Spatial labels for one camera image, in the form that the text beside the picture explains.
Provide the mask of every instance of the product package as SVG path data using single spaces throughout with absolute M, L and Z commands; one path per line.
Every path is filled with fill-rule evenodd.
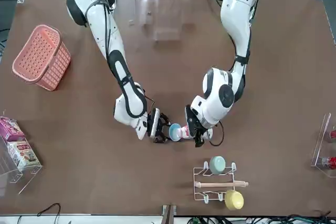
M 5 141 L 22 141 L 25 134 L 20 129 L 16 120 L 0 116 L 0 135 Z
M 26 166 L 40 165 L 27 141 L 8 142 L 7 147 L 9 155 L 20 172 Z

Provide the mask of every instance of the blue cup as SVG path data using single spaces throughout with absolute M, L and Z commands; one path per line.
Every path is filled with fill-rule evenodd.
M 181 128 L 181 126 L 178 123 L 173 123 L 170 127 L 169 127 L 169 137 L 171 140 L 173 140 L 174 142 L 179 141 L 181 138 L 178 135 L 178 130 Z
M 215 156 L 210 159 L 209 168 L 214 175 L 219 175 L 224 171 L 225 165 L 223 157 Z

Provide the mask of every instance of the red can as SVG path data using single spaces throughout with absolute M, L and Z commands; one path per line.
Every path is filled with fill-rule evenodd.
M 322 157 L 321 166 L 322 168 L 336 169 L 336 157 Z
M 336 131 L 331 131 L 328 135 L 330 142 L 336 142 Z

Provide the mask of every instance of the pink box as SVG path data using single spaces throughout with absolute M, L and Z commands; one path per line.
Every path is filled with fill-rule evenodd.
M 0 116 L 0 135 L 9 142 L 22 141 L 25 138 L 16 120 L 4 116 Z

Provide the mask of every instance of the metal rack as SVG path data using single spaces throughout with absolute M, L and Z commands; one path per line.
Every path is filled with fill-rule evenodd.
M 196 182 L 198 180 L 195 179 L 196 176 L 202 177 L 211 177 L 211 176 L 231 176 L 232 182 L 235 181 L 234 172 L 237 170 L 236 164 L 234 162 L 231 163 L 231 166 L 225 167 L 222 174 L 215 175 L 211 172 L 209 168 L 209 164 L 207 161 L 204 162 L 203 167 L 194 167 L 194 199 L 195 200 L 203 200 L 204 203 L 208 204 L 209 200 L 219 200 L 223 201 L 223 195 L 226 193 L 225 191 L 200 191 L 196 192 Z
M 39 160 L 38 165 L 26 166 L 18 169 L 7 151 L 7 144 L 0 136 L 0 185 L 3 191 L 11 184 L 15 184 L 14 191 L 21 194 L 28 184 L 35 178 L 41 170 L 42 165 Z

